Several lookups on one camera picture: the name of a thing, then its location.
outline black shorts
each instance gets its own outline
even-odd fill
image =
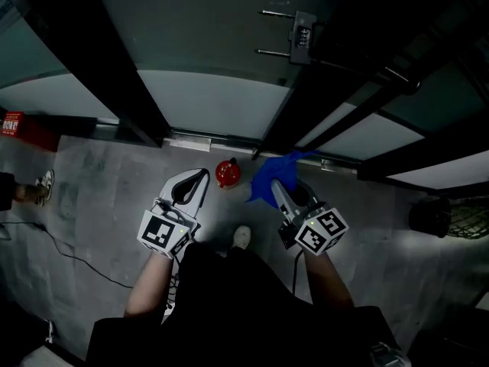
[[[0,211],[8,211],[12,208],[14,193],[14,176],[8,173],[0,173]]]

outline blue cloth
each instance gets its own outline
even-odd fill
[[[288,190],[294,191],[297,181],[296,162],[300,158],[315,153],[317,151],[306,152],[304,154],[300,151],[294,151],[280,158],[267,159],[251,181],[251,197],[247,202],[262,198],[273,208],[278,208],[277,201],[272,193],[272,180],[277,178]]]

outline concrete floor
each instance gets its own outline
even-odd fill
[[[286,251],[277,234],[281,214],[263,201],[246,203],[249,180],[264,159],[227,151],[205,153],[182,148],[145,148],[62,137],[56,155],[12,138],[0,138],[0,167],[22,183],[32,183],[52,167],[56,173],[48,206],[14,204],[2,221],[43,223],[60,248],[89,261],[116,281],[132,285],[149,254],[136,241],[145,209],[165,180],[190,168],[232,156],[242,183],[220,190],[211,183],[199,212],[197,239],[223,250],[239,224],[249,225],[250,249],[291,288],[295,246]],[[320,199],[343,215],[351,229],[329,254],[355,303],[379,306],[398,343],[408,350],[422,327],[442,320],[453,307],[471,304],[485,288],[489,239],[468,241],[409,230],[407,215],[423,194],[299,165],[299,176]],[[129,290],[110,283],[83,263],[60,256],[49,237],[26,225],[6,226],[0,241],[0,282],[4,293],[24,309],[51,319],[59,343],[84,359],[93,323],[120,317]],[[0,230],[0,238],[6,237]],[[310,300],[303,261],[296,294]]]

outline red sign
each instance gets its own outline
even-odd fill
[[[2,135],[17,137],[18,126],[23,112],[7,112],[3,120]]]

